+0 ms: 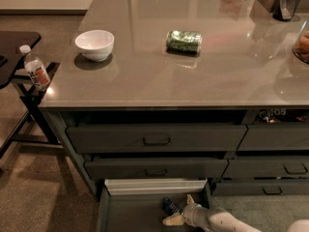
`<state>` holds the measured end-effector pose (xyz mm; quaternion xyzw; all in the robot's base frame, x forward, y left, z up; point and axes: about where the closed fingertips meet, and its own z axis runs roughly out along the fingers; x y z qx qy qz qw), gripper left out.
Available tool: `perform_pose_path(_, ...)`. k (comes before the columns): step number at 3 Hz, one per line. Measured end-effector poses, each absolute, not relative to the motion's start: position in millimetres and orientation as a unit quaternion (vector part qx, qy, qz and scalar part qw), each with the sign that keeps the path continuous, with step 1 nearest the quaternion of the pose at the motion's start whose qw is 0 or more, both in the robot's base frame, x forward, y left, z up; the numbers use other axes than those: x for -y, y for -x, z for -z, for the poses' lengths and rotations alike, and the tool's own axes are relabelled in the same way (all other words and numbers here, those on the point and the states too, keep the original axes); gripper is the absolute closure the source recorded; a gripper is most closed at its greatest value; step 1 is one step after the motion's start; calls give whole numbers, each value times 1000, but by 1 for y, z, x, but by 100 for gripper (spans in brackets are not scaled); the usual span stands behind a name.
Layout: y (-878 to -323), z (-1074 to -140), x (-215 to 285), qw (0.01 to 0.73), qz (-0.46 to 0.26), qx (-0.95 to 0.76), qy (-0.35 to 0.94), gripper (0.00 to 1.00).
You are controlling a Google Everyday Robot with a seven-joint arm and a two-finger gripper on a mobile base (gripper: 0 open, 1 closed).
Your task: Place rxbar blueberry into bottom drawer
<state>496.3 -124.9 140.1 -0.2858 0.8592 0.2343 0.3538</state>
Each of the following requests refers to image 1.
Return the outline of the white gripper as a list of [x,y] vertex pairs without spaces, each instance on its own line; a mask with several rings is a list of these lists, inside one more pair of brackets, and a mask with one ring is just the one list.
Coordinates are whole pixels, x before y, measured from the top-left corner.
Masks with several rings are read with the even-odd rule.
[[175,213],[166,217],[162,222],[166,226],[182,226],[187,223],[193,227],[204,228],[207,225],[206,209],[196,204],[193,197],[188,194],[186,197],[186,206],[183,209],[183,216]]

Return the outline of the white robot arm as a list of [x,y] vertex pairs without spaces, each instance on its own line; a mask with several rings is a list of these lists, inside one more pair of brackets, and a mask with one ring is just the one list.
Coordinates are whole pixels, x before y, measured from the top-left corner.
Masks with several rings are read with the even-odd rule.
[[[164,197],[162,209],[167,214],[162,220],[165,226],[188,225],[203,232],[266,232],[234,217],[221,207],[206,208],[188,194],[182,208],[169,197]],[[267,232],[309,232],[309,220],[299,219],[286,227],[280,226]]]

